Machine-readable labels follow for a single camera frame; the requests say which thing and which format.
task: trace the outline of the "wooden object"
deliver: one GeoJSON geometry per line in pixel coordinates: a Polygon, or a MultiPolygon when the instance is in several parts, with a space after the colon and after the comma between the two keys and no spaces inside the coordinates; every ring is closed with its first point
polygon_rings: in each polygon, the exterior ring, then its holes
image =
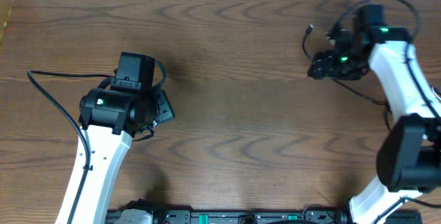
{"type": "Polygon", "coordinates": [[[0,42],[3,38],[3,31],[6,28],[13,3],[14,0],[0,0],[0,42]]]}
{"type": "MultiPolygon", "coordinates": [[[[376,174],[383,108],[307,79],[301,41],[312,23],[307,49],[329,48],[323,33],[354,1],[16,0],[0,49],[0,223],[55,221],[76,152],[74,130],[26,70],[108,74],[124,50],[163,62],[176,119],[132,145],[112,208],[138,198],[194,209],[343,204],[376,174]]],[[[409,1],[422,15],[420,64],[440,87],[440,0],[409,1]]],[[[405,8],[382,2],[388,23],[412,24],[405,8]]],[[[38,80],[72,116],[99,83],[38,80]]],[[[384,98],[372,74],[350,85],[384,98]]],[[[407,207],[440,222],[438,211],[407,207]]]]}

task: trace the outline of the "wood grain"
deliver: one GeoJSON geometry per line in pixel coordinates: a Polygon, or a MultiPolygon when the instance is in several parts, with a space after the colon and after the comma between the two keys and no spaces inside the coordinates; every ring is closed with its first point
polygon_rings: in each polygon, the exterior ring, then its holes
{"type": "Polygon", "coordinates": [[[14,0],[0,0],[0,44],[14,0]]]}
{"type": "MultiPolygon", "coordinates": [[[[25,71],[111,73],[124,50],[164,63],[176,119],[133,144],[111,208],[138,198],[195,209],[341,205],[376,173],[382,108],[307,79],[300,42],[312,23],[308,49],[328,48],[323,32],[354,1],[16,0],[0,48],[0,223],[53,222],[76,151],[74,130],[25,71]]],[[[440,0],[409,1],[424,23],[420,64],[441,85],[440,0]]],[[[389,23],[412,24],[404,8],[383,3],[389,23]]],[[[73,116],[98,83],[39,80],[73,116]]],[[[351,85],[384,97],[374,75],[351,85]]],[[[407,207],[441,223],[439,212],[407,207]]]]}

